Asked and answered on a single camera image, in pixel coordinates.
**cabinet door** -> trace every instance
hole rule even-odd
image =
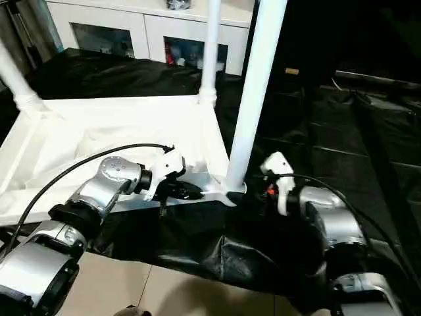
[[[201,68],[206,23],[145,15],[145,25],[152,60]],[[248,34],[248,28],[220,25],[217,68],[241,74]]]
[[[48,3],[64,48],[149,58],[143,14]]]

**tile floor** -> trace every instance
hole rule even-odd
[[[81,271],[59,316],[113,316],[138,305],[152,316],[298,316],[280,296],[197,276],[85,253]],[[319,311],[314,316],[328,316]]]

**red object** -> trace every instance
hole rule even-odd
[[[173,65],[174,64],[174,59],[172,58],[171,55],[171,48],[170,48],[170,44],[165,43],[165,57],[166,57],[166,63]]]

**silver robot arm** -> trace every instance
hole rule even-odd
[[[272,154],[260,168],[274,179],[293,173],[280,152]],[[401,316],[401,302],[387,279],[370,270],[368,240],[342,199],[325,188],[297,188],[292,177],[274,181],[268,191],[276,194],[278,213],[298,215],[319,232],[326,258],[320,273],[336,300],[332,315]]]
[[[159,184],[184,173],[184,160],[174,149],[150,170],[121,157],[105,158],[97,174],[68,201],[50,210],[25,241],[0,262],[0,314],[55,315],[79,271],[88,242],[120,194],[142,193],[151,199]]]

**black plastic sheet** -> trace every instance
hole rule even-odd
[[[40,97],[68,99],[195,94],[201,74],[195,69],[68,49],[28,79]],[[217,77],[215,111],[228,152],[242,86],[240,77]],[[336,186],[398,244],[402,243],[405,218],[399,220],[399,214],[391,212],[385,200],[381,183],[385,179],[379,178],[373,166],[355,112],[355,107],[361,106],[358,100],[349,92],[309,91],[297,84],[285,83],[269,91],[247,172],[249,193],[239,207],[208,202],[167,207],[164,211],[111,214],[92,251],[286,295],[303,313],[329,306],[323,278],[315,274],[322,253],[314,232],[301,222],[279,216],[257,198],[259,165],[271,153],[281,151],[295,172],[317,176]],[[410,229],[416,234],[421,225],[417,102],[371,101],[364,104],[365,109],[370,108],[372,128],[395,171],[397,193],[410,205],[408,212],[415,223]],[[2,140],[18,112],[9,92],[0,95],[0,106]],[[370,225],[363,225],[371,237],[381,240]],[[415,259],[416,252],[421,251],[416,243],[403,249],[407,257]]]

